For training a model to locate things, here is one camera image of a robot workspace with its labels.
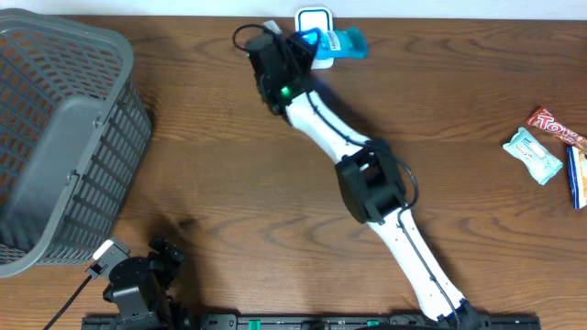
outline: basket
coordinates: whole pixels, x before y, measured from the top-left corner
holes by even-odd
[[[132,65],[116,32],[0,10],[0,278],[109,237],[150,141]]]

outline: red candy wrapper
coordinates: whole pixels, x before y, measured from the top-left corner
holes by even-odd
[[[553,134],[567,144],[587,152],[587,138],[571,131],[570,129],[557,122],[554,116],[545,108],[539,108],[532,116],[528,118],[526,124]]]

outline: basket bottom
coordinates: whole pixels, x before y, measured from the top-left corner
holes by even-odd
[[[0,213],[0,244],[30,251],[94,132],[102,101],[74,96],[62,101],[45,128]]]

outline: white wall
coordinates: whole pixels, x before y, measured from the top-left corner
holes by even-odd
[[[335,17],[587,19],[587,0],[0,0],[41,14],[292,17],[326,6]]]

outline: wooden table surface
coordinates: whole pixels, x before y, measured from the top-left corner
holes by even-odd
[[[119,31],[135,50],[136,82],[156,123],[114,235],[135,255],[154,235],[185,249],[178,299],[195,312],[418,309],[387,247],[345,209],[331,160],[261,103],[230,37],[263,19],[74,19]],[[335,111],[388,139],[412,166],[416,223],[455,285],[480,309],[537,314],[544,329],[585,329],[587,209],[572,209],[566,164],[540,186],[502,143],[538,105],[587,134],[587,23],[337,24],[360,28],[370,57],[337,60],[316,78],[338,96]],[[530,131],[566,163],[561,142]],[[41,328],[84,270],[36,267],[0,280],[0,328]],[[105,286],[91,282],[55,328],[115,312],[102,301]]]

